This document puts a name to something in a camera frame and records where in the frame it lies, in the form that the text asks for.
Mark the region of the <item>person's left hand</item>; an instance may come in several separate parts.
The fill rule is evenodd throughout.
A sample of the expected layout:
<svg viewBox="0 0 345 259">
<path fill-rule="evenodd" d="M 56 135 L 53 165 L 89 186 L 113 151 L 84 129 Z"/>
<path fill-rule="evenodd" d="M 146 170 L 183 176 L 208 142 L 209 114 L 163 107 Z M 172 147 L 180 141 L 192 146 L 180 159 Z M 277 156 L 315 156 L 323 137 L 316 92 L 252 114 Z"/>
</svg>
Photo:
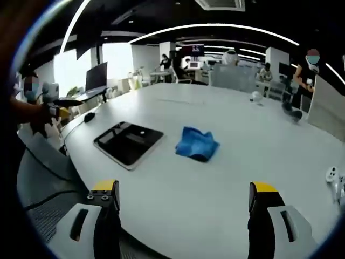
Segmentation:
<svg viewBox="0 0 345 259">
<path fill-rule="evenodd" d="M 35 105 L 36 111 L 34 112 L 32 118 L 30 119 L 30 127 L 32 129 L 33 135 L 40 133 L 45 139 L 48 138 L 47 132 L 45 130 L 45 125 L 49 124 L 52 126 L 52 117 L 50 115 L 49 109 L 46 105 Z"/>
</svg>

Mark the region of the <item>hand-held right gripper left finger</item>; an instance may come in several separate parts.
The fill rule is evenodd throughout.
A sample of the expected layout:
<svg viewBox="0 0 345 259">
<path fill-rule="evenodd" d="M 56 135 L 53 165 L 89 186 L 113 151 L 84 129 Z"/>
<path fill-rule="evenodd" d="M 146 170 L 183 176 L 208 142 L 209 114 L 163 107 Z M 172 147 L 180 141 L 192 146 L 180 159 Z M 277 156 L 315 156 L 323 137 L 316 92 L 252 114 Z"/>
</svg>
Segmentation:
<svg viewBox="0 0 345 259">
<path fill-rule="evenodd" d="M 120 258 L 119 213 L 118 180 L 100 181 L 57 223 L 47 246 L 57 258 Z"/>
</svg>

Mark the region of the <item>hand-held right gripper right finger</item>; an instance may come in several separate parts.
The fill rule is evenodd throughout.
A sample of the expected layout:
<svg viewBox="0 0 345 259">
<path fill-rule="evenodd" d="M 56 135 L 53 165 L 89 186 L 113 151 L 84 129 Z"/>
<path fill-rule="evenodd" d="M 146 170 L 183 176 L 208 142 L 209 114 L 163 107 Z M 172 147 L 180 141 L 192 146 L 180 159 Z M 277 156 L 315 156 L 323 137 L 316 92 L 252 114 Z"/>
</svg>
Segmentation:
<svg viewBox="0 0 345 259">
<path fill-rule="evenodd" d="M 248 258 L 309 258 L 317 247 L 310 223 L 264 182 L 250 183 L 247 228 Z"/>
</svg>

